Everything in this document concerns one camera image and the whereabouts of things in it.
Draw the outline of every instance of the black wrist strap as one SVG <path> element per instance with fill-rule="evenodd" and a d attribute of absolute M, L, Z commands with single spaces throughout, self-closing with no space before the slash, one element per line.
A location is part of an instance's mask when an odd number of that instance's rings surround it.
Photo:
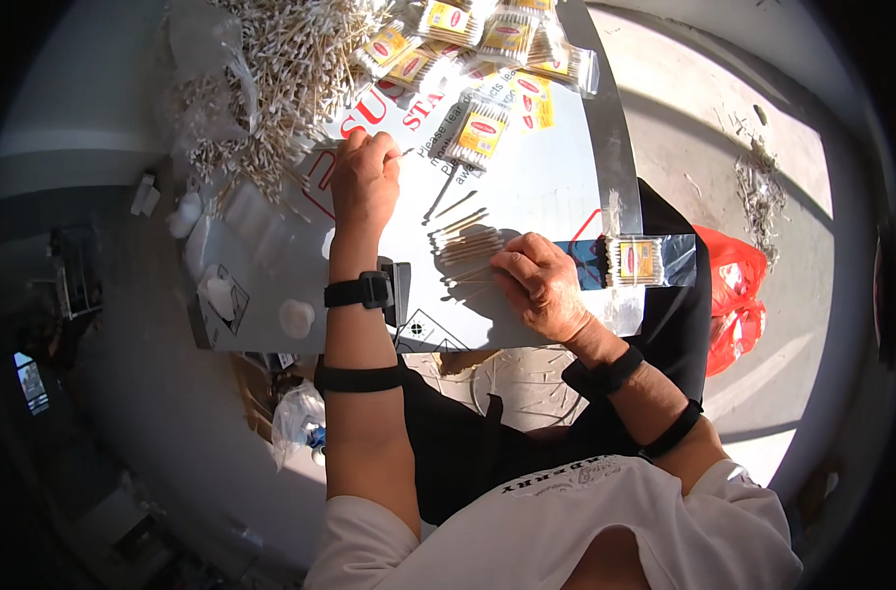
<path fill-rule="evenodd" d="M 321 395 L 328 389 L 341 394 L 366 394 L 401 386 L 402 374 L 398 364 L 382 369 L 336 369 L 324 365 L 321 355 L 314 371 L 314 387 Z"/>
<path fill-rule="evenodd" d="M 354 280 L 344 280 L 327 285 L 324 289 L 324 306 L 327 309 L 362 303 L 367 310 L 391 307 L 392 286 L 386 273 L 369 270 Z"/>
<path fill-rule="evenodd" d="M 642 352 L 629 346 L 625 354 L 612 364 L 601 362 L 592 370 L 587 369 L 580 360 L 574 360 L 563 370 L 562 380 L 589 401 L 595 401 L 598 397 L 622 389 L 643 361 Z"/>
<path fill-rule="evenodd" d="M 675 423 L 668 427 L 667 431 L 657 438 L 657 441 L 646 444 L 642 447 L 644 454 L 651 459 L 656 459 L 667 453 L 681 442 L 681 439 L 687 436 L 693 425 L 700 419 L 700 415 L 704 409 L 700 407 L 700 402 L 696 399 L 689 399 L 687 408 L 678 416 Z"/>

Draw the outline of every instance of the white sticker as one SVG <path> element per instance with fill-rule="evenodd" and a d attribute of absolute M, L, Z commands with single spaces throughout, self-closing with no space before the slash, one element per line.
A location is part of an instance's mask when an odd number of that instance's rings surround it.
<path fill-rule="evenodd" d="M 296 354 L 288 354 L 287 352 L 279 352 L 277 353 L 277 360 L 281 362 L 281 368 L 286 369 L 291 364 L 297 362 L 300 357 Z"/>

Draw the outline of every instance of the white t-shirt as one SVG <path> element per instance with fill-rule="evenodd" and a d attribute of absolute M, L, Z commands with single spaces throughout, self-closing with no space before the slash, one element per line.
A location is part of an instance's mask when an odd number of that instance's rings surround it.
<path fill-rule="evenodd" d="M 635 534 L 652 590 L 791 588 L 802 571 L 776 493 L 743 467 L 720 461 L 681 498 L 680 479 L 609 455 L 498 486 L 421 544 L 379 504 L 334 498 L 303 586 L 559 589 L 612 526 Z"/>

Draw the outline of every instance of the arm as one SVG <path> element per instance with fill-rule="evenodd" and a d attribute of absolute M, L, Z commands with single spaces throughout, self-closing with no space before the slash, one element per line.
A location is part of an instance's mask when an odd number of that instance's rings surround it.
<path fill-rule="evenodd" d="M 336 153 L 331 177 L 336 234 L 329 282 L 376 270 L 379 237 L 399 196 L 399 150 L 387 133 L 354 131 Z M 395 349 L 381 310 L 361 305 L 327 312 L 324 363 L 371 369 L 394 366 Z M 326 392 L 327 500 L 356 496 L 402 519 L 419 537 L 415 456 L 408 442 L 402 388 L 369 394 Z"/>
<path fill-rule="evenodd" d="M 586 310 L 575 264 L 546 238 L 534 233 L 514 238 L 490 263 L 508 272 L 495 275 L 495 280 L 521 320 L 564 344 L 586 367 L 615 362 L 628 350 L 624 340 Z M 678 387 L 647 362 L 609 399 L 639 444 L 657 440 L 688 404 Z M 680 478 L 686 496 L 704 472 L 725 458 L 714 426 L 701 417 L 675 448 L 655 459 L 655 465 Z"/>

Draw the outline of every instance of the wooden stick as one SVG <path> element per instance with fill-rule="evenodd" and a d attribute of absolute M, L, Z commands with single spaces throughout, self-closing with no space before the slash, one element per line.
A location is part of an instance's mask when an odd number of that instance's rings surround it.
<path fill-rule="evenodd" d="M 487 291 L 489 289 L 490 289 L 490 287 L 485 287 L 484 289 L 481 289 L 480 291 L 475 291 L 474 293 L 468 295 L 464 299 L 458 299 L 457 301 L 454 301 L 454 305 L 457 305 L 458 303 L 464 303 L 465 301 L 474 299 L 475 297 L 477 297 L 478 295 L 480 295 L 481 293 L 483 293 L 484 291 Z"/>
<path fill-rule="evenodd" d="M 499 238 L 501 232 L 491 228 L 490 230 L 478 231 L 476 233 L 469 233 L 468 235 L 463 236 L 455 236 L 454 238 L 450 238 L 447 240 L 432 240 L 432 246 L 435 248 L 444 248 L 450 245 L 458 245 L 460 243 L 468 243 L 468 242 L 476 242 L 478 240 L 483 240 L 485 238 Z"/>
<path fill-rule="evenodd" d="M 492 281 L 492 280 L 449 280 L 447 283 L 445 283 L 445 286 L 448 287 L 449 289 L 454 289 L 454 287 L 456 287 L 458 285 L 473 285 L 473 284 L 487 285 L 487 284 L 492 284 L 493 282 L 494 281 Z"/>
<path fill-rule="evenodd" d="M 480 240 L 481 238 L 486 237 L 496 237 L 501 235 L 500 230 L 496 228 L 489 228 L 487 230 L 476 231 L 475 233 L 469 233 L 466 235 L 454 236 L 452 238 L 445 238 L 443 236 L 437 236 L 432 238 L 432 242 L 434 245 L 441 244 L 442 246 L 450 245 L 452 243 L 462 243 L 462 242 L 471 242 L 473 240 Z"/>
<path fill-rule="evenodd" d="M 440 262 L 440 263 L 450 263 L 451 261 L 456 261 L 456 260 L 460 260 L 460 259 L 462 259 L 462 258 L 465 258 L 466 256 L 468 256 L 468 255 L 470 255 L 470 254 L 476 254 L 476 253 L 478 253 L 478 252 L 491 252 L 491 253 L 493 253 L 493 252 L 499 252 L 499 251 L 501 251 L 502 249 L 504 249 L 504 247 L 503 247 L 502 244 L 499 244 L 499 243 L 498 243 L 498 244 L 495 244 L 495 245 L 485 244 L 485 245 L 483 245 L 483 246 L 481 246 L 481 247 L 471 248 L 471 249 L 463 250 L 463 251 L 460 251 L 460 252 L 454 252 L 454 253 L 451 253 L 451 252 L 450 252 L 450 253 L 448 253 L 448 254 L 442 254 L 442 256 L 439 258 L 439 262 Z"/>
<path fill-rule="evenodd" d="M 449 230 L 447 233 L 454 233 L 455 231 L 464 231 L 467 228 L 470 228 L 471 226 L 476 226 L 482 219 L 484 219 L 488 215 L 490 215 L 490 213 L 482 213 L 478 217 L 475 217 L 474 219 L 471 219 L 470 221 L 466 221 L 463 226 L 458 226 L 457 228 Z"/>
<path fill-rule="evenodd" d="M 474 277 L 474 276 L 479 275 L 479 274 L 483 273 L 484 271 L 490 270 L 490 269 L 491 269 L 490 265 L 479 266 L 478 268 L 473 268 L 469 271 L 465 271 L 458 275 L 454 275 L 454 277 L 444 277 L 444 278 L 442 278 L 442 280 L 445 282 L 452 281 L 452 280 L 461 280 L 462 278 Z"/>
<path fill-rule="evenodd" d="M 477 242 L 462 242 L 462 243 L 457 243 L 457 244 L 445 246 L 442 248 L 438 248 L 435 250 L 435 254 L 436 255 L 438 255 L 438 254 L 441 254 L 441 255 L 454 254 L 457 252 L 461 252 L 463 250 L 470 250 L 471 248 L 475 248 L 475 247 L 484 247 L 489 244 L 503 243 L 503 242 L 504 241 L 501 240 L 500 238 L 487 238 L 484 240 L 478 240 Z"/>
<path fill-rule="evenodd" d="M 466 256 L 461 256 L 458 258 L 454 258 L 450 261 L 447 261 L 444 263 L 444 265 L 452 266 L 452 265 L 457 265 L 458 263 L 463 263 L 465 261 L 470 261 L 470 260 L 474 260 L 474 259 L 478 259 L 478 258 L 487 258 L 489 256 L 493 256 L 494 253 L 500 252 L 501 250 L 503 250 L 502 247 L 496 247 L 496 248 L 492 248 L 490 250 L 478 250 L 477 252 L 474 252 L 472 254 L 467 254 Z"/>
<path fill-rule="evenodd" d="M 444 209 L 441 213 L 439 213 L 438 215 L 436 215 L 436 216 L 434 217 L 434 219 L 438 219 L 439 217 L 441 217 L 442 215 L 444 215 L 445 213 L 447 213 L 447 212 L 450 211 L 451 209 L 457 207 L 457 206 L 460 205 L 461 203 L 464 203 L 465 201 L 467 201 L 468 199 L 470 199 L 471 197 L 473 197 L 473 196 L 475 196 L 475 195 L 477 195 L 477 194 L 478 194 L 478 191 L 471 191 L 470 193 L 468 193 L 468 196 L 464 197 L 463 199 L 461 199 L 461 200 L 458 201 L 457 203 L 454 203 L 454 205 L 449 206 L 448 208 Z"/>
<path fill-rule="evenodd" d="M 441 230 L 435 230 L 435 231 L 431 232 L 431 233 L 428 234 L 428 235 L 430 235 L 430 236 L 432 236 L 432 237 L 434 238 L 435 236 L 440 236 L 440 235 L 445 234 L 445 233 L 451 233 L 451 232 L 453 232 L 453 231 L 456 231 L 459 227 L 465 225 L 465 224 L 466 224 L 467 222 L 469 222 L 471 219 L 474 219 L 474 218 L 478 217 L 478 215 L 484 215 L 484 216 L 486 217 L 486 216 L 487 216 L 487 213 L 486 213 L 485 211 L 487 211 L 487 210 L 488 210 L 488 208 L 487 208 L 486 206 L 482 206 L 482 207 L 479 208 L 477 211 L 475 211 L 474 213 L 468 215 L 467 217 L 465 217 L 465 218 L 463 218 L 463 219 L 458 219 L 458 220 L 455 221 L 453 224 L 448 224 L 447 226 L 445 226 L 445 227 L 442 228 Z"/>

